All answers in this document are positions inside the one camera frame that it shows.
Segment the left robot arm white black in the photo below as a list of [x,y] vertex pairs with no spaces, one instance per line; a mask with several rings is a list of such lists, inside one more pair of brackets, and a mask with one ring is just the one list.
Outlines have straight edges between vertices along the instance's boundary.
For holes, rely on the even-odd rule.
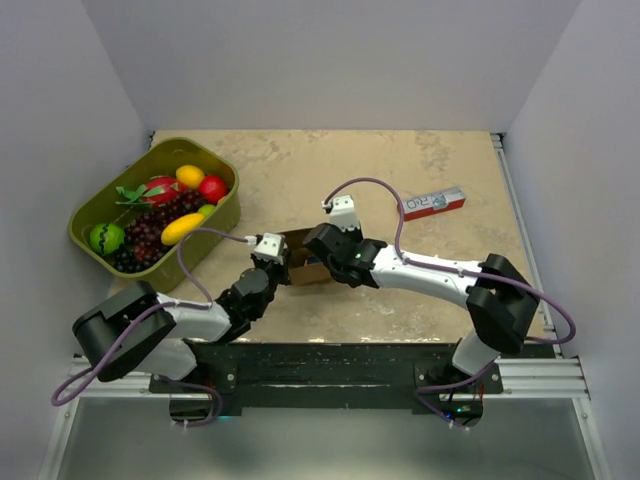
[[212,303],[171,298],[139,281],[82,315],[72,327],[84,355],[102,382],[133,371],[168,377],[185,392],[200,390],[207,368],[189,339],[226,344],[251,329],[288,282],[286,254],[251,255],[245,270]]

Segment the brown cardboard paper box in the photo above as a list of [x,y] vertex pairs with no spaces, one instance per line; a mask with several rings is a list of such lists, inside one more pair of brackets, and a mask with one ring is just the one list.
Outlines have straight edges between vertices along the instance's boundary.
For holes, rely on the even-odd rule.
[[332,282],[329,270],[323,263],[306,265],[308,257],[315,256],[304,245],[305,237],[311,228],[302,228],[281,232],[285,237],[289,258],[289,274],[292,286],[310,286]]

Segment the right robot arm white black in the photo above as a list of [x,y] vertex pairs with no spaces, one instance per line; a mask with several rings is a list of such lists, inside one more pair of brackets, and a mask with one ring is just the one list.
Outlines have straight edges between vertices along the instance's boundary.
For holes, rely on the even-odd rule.
[[304,238],[338,283],[352,288],[389,288],[425,294],[465,309],[473,329],[458,343],[445,369],[448,386],[469,392],[481,370],[500,355],[522,351],[539,305],[531,285],[505,257],[453,261],[396,252],[381,240],[358,240],[323,223]]

